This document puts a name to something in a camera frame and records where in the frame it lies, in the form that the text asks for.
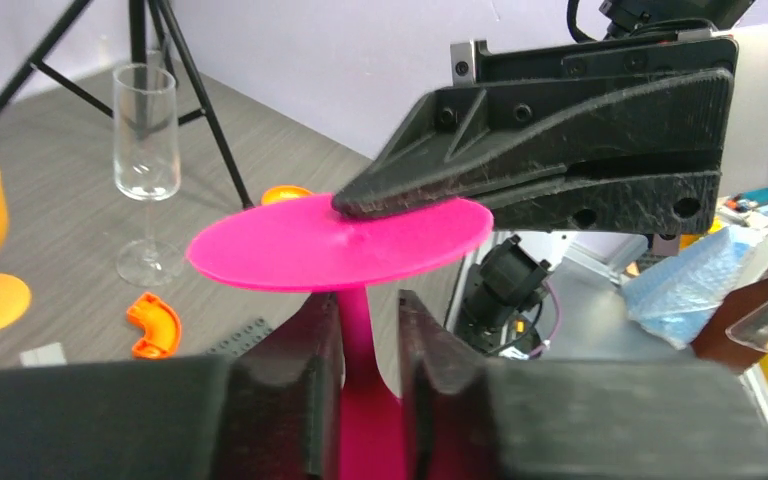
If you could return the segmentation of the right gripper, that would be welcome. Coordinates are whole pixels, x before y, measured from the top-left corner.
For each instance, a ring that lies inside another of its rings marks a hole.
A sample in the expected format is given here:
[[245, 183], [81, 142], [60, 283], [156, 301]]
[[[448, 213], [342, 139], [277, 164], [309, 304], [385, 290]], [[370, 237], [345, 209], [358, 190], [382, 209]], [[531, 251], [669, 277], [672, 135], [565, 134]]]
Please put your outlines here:
[[721, 183], [738, 52], [729, 35], [503, 53], [453, 44], [453, 87], [413, 105], [333, 208], [381, 218], [462, 197], [504, 230], [700, 233]]

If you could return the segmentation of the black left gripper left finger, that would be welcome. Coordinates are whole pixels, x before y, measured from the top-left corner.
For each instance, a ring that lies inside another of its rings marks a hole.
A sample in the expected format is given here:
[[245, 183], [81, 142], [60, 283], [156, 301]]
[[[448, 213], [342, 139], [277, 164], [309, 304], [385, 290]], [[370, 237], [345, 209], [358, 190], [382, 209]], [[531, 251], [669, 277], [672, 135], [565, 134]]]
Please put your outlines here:
[[0, 371], [0, 479], [334, 479], [336, 300], [239, 357]]

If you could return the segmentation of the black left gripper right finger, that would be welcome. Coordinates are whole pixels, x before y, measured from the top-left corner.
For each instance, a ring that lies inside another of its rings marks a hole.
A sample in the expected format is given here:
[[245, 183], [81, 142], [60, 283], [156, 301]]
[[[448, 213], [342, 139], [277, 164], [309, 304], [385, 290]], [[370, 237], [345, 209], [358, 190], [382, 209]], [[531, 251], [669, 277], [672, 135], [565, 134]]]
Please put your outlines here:
[[487, 358], [398, 302], [411, 479], [768, 479], [768, 427], [716, 364]]

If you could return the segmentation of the magenta plastic goblet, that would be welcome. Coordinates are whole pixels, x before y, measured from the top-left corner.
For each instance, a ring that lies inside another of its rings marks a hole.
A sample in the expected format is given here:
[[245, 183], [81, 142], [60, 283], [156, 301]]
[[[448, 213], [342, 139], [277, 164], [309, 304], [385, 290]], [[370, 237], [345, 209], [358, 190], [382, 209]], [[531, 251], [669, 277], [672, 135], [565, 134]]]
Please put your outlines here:
[[234, 364], [222, 478], [407, 479], [401, 401], [376, 361], [371, 284], [412, 277], [477, 248], [493, 224], [455, 199], [351, 220], [327, 195], [227, 217], [191, 242], [203, 276], [255, 291], [300, 292], [291, 318]]

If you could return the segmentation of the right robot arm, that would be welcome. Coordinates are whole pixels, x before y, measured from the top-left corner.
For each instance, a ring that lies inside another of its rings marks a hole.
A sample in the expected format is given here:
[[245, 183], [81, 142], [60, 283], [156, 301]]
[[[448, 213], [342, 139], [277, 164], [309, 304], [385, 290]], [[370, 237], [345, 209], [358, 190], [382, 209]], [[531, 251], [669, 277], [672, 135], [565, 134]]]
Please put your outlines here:
[[594, 39], [567, 5], [569, 45], [450, 48], [452, 85], [423, 95], [333, 198], [375, 219], [454, 197], [498, 230], [708, 229], [719, 197], [768, 186], [768, 25], [746, 1], [605, 1]]

